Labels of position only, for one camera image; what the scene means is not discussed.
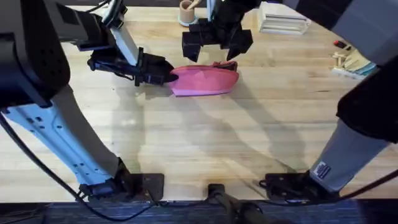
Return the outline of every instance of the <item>black cable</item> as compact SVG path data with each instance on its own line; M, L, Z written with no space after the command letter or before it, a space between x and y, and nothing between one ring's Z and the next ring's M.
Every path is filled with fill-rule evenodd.
M83 199L81 199L77 193L67 184L65 183L59 176L54 174L39 158L36 157L36 155L25 145L25 143L20 139L18 134L13 130L13 128L9 125L9 123L6 121L2 113L0 113L0 124L4 128L4 130L8 133L8 135L11 137L11 139L20 147L20 149L27 155L29 159L31 159L32 162L34 162L42 171L44 171L47 175L49 175L56 183L61 185L67 192L69 192L77 202L79 202L82 206L87 208L91 213L97 215L100 218L104 218L106 220L112 221L112 222L125 222L128 221L132 218L135 218L139 216L140 214L144 213L146 210L152 208L155 204L152 203L148 207L142 209L140 212L127 217L127 218L112 218L108 217L106 215L103 215L100 212L97 212L89 206Z
M95 6L95 7L92 8L92 9L87 10L86 12L88 12L88 13L94 12L95 10L97 10L97 9L99 9L99 8L101 8L101 7L103 7L104 5L106 5L106 4L109 3L109 2L111 2L111 0L105 0L105 1L103 1L101 4Z
M17 222L22 222L22 221L25 221L25 220L30 220L31 218L37 218L37 217L39 217L39 215L31 215L31 216L29 216L29 217L19 218L19 219L17 219L17 220L11 220L11 221L4 222L4 223L0 223L0 224L17 223Z
M192 208L192 207L196 207L196 206L204 205L204 204L208 203L208 201L213 197L213 196L208 197L200 202L193 202L193 203L189 203L186 205L179 205L176 203L155 201L153 195L150 192L148 192L148 194L149 194L149 199L151 200L152 203L154 203L156 206L160 206L163 208L168 208L168 207L169 208Z
M328 203L338 203L341 202L343 200L346 199L350 199L353 197L356 197L358 195L361 195L369 190L372 190L394 178L398 177L398 169L391 172L390 174L385 175L384 177L381 177L378 180L375 180L374 182L371 182L370 184L350 193L347 195L344 195L342 197L338 197L338 198L333 198L333 199L329 199L329 200L321 200L321 201L316 201L316 202L288 202L286 204L283 203L275 203L275 202L270 202L267 200L261 200L260 202L262 203L266 203L269 205L276 205L276 206L282 206L282 207L302 207L302 206L309 206L309 205L323 205L323 204L328 204Z

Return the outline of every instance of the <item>label sticker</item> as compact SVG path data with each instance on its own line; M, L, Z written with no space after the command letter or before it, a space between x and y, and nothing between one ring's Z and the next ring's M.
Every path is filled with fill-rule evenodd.
M324 162L320 162L317 165L317 168L315 168L315 170L313 171L313 173L319 177L320 179L323 179L326 177L326 175L329 173L330 171L330 166L326 165Z

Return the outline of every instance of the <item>wooden table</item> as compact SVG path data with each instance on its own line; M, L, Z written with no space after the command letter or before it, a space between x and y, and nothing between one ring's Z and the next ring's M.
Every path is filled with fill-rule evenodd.
M130 8L126 25L145 52L163 55L175 67L182 57L177 8ZM205 17L205 10L197 10ZM165 174L164 199L198 200L210 183L227 193L262 199L255 183L265 173L305 171L336 126L336 105L357 81L330 73L337 36L312 24L303 36L257 32L256 12L243 21L254 44L236 58L240 79L222 96L176 98L167 88L134 87L110 73L92 72L89 53L64 45L70 84L81 110L104 143L131 172ZM201 50L199 64L226 58L217 46ZM13 125L21 138L63 180L77 189L74 175L41 142ZM72 201L0 130L0 202ZM398 150L386 149L343 190L353 191L396 169ZM397 198L398 181L363 195Z

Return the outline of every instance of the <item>tan cup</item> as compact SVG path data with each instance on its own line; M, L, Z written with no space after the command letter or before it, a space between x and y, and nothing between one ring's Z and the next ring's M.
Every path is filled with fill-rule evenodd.
M195 20L195 8L187 10L192 2L190 0L183 0L180 2L180 20L186 24L190 24Z

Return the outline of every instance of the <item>pink cloth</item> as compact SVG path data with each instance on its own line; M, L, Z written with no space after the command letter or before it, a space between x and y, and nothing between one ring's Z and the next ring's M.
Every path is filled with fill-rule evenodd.
M220 68L225 65L234 66L234 71ZM176 96L202 96L229 93L238 81L236 62L213 65L188 65L175 68L172 74L178 75L178 80L169 83Z

